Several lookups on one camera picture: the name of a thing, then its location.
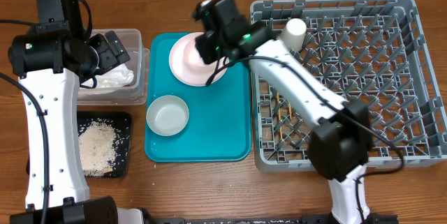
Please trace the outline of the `large pink plate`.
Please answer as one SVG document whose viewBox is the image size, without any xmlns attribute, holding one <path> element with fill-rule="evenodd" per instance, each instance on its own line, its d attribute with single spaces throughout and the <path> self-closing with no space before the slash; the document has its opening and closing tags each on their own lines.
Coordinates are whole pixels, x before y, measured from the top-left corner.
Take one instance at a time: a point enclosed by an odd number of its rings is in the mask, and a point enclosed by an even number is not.
<svg viewBox="0 0 447 224">
<path fill-rule="evenodd" d="M 185 36 L 182 36 L 172 47 L 169 54 L 169 66 L 173 75 L 184 84 L 193 87 L 203 87 L 206 84 L 206 81 L 215 71 L 217 64 L 222 67 L 224 64 L 229 62 L 228 59 L 220 59 L 219 61 L 215 61 L 212 64 L 207 64 L 209 66 L 209 70 L 204 73 L 197 73 L 189 70 L 184 65 L 183 53 L 185 45 L 188 43 L 190 38 L 196 38 L 203 34 L 202 32 L 194 32 L 188 33 Z"/>
</svg>

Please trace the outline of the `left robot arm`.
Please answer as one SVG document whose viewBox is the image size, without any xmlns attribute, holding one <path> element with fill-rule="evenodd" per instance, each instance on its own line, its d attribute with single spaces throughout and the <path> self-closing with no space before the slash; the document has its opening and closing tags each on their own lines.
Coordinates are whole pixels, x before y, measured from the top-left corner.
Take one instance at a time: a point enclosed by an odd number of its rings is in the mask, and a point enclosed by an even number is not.
<svg viewBox="0 0 447 224">
<path fill-rule="evenodd" d="M 82 169 L 77 102 L 80 85 L 126 63 L 114 31 L 93 34 L 85 0 L 37 0 L 37 23 L 8 51 L 8 82 L 24 96 L 29 138 L 25 210 L 12 223 L 149 223 L 144 209 L 119 208 L 110 196 L 91 199 Z"/>
</svg>

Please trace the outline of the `grey bowl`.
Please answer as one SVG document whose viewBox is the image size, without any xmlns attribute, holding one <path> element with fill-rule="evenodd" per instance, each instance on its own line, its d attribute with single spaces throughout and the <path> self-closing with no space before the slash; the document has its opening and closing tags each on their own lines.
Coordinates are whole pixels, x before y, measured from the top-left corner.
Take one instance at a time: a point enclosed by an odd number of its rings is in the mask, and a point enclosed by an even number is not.
<svg viewBox="0 0 447 224">
<path fill-rule="evenodd" d="M 178 96 L 165 95 L 150 103 L 146 112 L 149 129 L 169 137 L 180 133 L 189 121 L 189 108 Z"/>
</svg>

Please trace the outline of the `white rice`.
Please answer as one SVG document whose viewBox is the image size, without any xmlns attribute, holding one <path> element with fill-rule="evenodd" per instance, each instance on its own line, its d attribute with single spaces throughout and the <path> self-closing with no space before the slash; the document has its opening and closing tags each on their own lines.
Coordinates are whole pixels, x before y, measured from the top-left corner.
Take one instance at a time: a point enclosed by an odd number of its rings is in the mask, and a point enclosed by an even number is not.
<svg viewBox="0 0 447 224">
<path fill-rule="evenodd" d="M 122 173 L 128 135 L 109 119 L 94 119 L 81 125 L 79 148 L 86 177 L 116 177 Z"/>
</svg>

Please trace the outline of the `small pink bowl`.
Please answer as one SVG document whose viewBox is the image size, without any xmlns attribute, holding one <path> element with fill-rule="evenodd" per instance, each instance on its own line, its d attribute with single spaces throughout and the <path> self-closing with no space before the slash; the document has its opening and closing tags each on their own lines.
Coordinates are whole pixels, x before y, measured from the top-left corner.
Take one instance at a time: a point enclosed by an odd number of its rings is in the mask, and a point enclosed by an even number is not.
<svg viewBox="0 0 447 224">
<path fill-rule="evenodd" d="M 209 70 L 209 66 L 205 64 L 196 49 L 195 38 L 190 38 L 185 45 L 183 53 L 184 65 L 191 71 L 204 73 Z"/>
</svg>

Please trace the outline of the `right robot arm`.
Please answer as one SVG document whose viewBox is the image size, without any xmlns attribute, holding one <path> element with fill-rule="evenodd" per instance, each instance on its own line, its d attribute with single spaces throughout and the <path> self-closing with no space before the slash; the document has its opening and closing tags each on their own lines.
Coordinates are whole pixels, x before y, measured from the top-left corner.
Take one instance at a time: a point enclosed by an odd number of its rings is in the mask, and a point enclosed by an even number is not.
<svg viewBox="0 0 447 224">
<path fill-rule="evenodd" d="M 192 13 L 203 25 L 195 39 L 205 64 L 223 57 L 224 68 L 245 62 L 271 84 L 311 129 L 307 157 L 329 182 L 332 219 L 337 223 L 366 223 L 363 180 L 372 148 L 369 111 L 361 100 L 348 102 L 322 85 L 280 37 L 262 22 L 250 23 L 235 0 L 205 0 Z"/>
</svg>

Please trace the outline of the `cream paper cup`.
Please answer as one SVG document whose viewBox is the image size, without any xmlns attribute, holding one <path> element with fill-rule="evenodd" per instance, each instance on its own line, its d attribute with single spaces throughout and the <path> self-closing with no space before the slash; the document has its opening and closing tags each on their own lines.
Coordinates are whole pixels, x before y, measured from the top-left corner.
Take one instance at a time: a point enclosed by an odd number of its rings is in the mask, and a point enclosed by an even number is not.
<svg viewBox="0 0 447 224">
<path fill-rule="evenodd" d="M 286 23 L 279 38 L 289 50 L 299 52 L 303 47 L 306 32 L 305 22 L 299 18 L 293 18 Z"/>
</svg>

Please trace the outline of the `white napkin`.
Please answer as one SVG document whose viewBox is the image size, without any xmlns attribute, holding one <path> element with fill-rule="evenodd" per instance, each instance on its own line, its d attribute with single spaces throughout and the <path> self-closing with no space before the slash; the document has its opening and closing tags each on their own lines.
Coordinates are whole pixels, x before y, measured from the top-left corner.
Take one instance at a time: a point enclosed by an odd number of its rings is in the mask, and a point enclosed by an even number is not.
<svg viewBox="0 0 447 224">
<path fill-rule="evenodd" d="M 96 88 L 125 87 L 132 83 L 134 72 L 121 64 L 103 75 L 97 75 Z"/>
</svg>

